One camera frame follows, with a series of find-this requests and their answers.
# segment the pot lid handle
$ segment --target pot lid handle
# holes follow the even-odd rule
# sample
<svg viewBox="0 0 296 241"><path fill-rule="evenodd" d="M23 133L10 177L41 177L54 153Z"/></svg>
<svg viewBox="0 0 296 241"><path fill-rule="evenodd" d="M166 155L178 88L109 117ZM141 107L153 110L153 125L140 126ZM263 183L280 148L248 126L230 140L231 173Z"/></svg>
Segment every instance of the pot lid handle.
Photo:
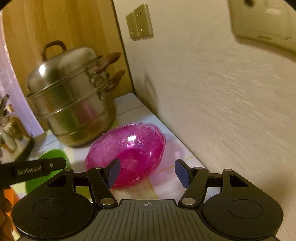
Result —
<svg viewBox="0 0 296 241"><path fill-rule="evenodd" d="M44 46L44 49L41 53L41 58L42 58L43 62L47 61L46 50L52 46L55 46L55 45L60 46L62 48L63 52L67 50L66 45L61 40L55 40L55 41L49 42L48 44L46 44Z"/></svg>
<svg viewBox="0 0 296 241"><path fill-rule="evenodd" d="M98 67L98 69L95 71L96 74L100 74L103 71L105 71L109 65L115 63L117 60L119 60L121 56L120 52L113 52L111 54L108 54L101 62L101 65Z"/></svg>
<svg viewBox="0 0 296 241"><path fill-rule="evenodd" d="M112 90L114 90L118 86L118 84L119 84L122 76L125 74L125 72L126 72L125 70L118 71L113 76L113 78L108 81L109 86L105 88L106 93L111 92Z"/></svg>

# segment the human hand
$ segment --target human hand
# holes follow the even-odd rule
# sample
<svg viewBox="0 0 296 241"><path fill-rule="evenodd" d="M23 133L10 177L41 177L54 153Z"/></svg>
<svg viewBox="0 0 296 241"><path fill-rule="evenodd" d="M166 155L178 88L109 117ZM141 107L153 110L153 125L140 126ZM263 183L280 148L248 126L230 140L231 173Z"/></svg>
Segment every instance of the human hand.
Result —
<svg viewBox="0 0 296 241"><path fill-rule="evenodd" d="M0 240L14 241L12 236L12 221L6 213L10 212L12 205L10 201L4 197L4 192L0 190Z"/></svg>

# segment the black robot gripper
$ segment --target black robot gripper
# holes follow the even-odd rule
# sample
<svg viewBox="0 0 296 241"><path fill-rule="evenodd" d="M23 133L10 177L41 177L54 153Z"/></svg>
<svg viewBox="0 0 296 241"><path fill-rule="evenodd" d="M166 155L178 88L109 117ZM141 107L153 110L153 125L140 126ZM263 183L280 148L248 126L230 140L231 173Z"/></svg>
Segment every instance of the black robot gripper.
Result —
<svg viewBox="0 0 296 241"><path fill-rule="evenodd" d="M210 173L177 159L175 173L187 189L178 204L173 199L118 204L109 188L119 171L115 159L106 168L56 174L14 206L20 240L277 240L280 205L231 169ZM78 186L89 187L92 203L76 193ZM221 192L204 202L208 187Z"/></svg>

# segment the green plastic object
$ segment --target green plastic object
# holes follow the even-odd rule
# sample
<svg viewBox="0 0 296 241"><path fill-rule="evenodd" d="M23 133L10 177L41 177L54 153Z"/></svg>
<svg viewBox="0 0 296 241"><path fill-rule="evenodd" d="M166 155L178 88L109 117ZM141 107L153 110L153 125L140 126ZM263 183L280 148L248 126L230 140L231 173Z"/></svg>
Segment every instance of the green plastic object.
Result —
<svg viewBox="0 0 296 241"><path fill-rule="evenodd" d="M56 158L56 157L63 157L67 163L66 168L71 168L66 153L60 149L50 150L50 151L44 153L43 155L41 155L38 159L50 159L50 158ZM60 171L61 170L56 170L56 171L51 172L48 176L43 176L43 177L39 177L39 178L35 178L32 180L26 181L27 193L30 193L35 188L39 187L41 184L46 182L48 179L50 179L51 177L53 177L54 175L56 175Z"/></svg>

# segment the translucent pink plastic bowl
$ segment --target translucent pink plastic bowl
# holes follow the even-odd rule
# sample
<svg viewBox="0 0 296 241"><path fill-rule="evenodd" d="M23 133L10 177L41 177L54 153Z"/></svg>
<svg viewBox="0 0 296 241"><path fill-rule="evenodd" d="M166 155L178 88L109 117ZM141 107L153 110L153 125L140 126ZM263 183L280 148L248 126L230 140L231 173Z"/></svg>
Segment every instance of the translucent pink plastic bowl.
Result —
<svg viewBox="0 0 296 241"><path fill-rule="evenodd" d="M106 167L113 159L121 163L114 188L134 185L159 166L165 136L153 124L131 123L103 134L95 140L85 159L86 169Z"/></svg>

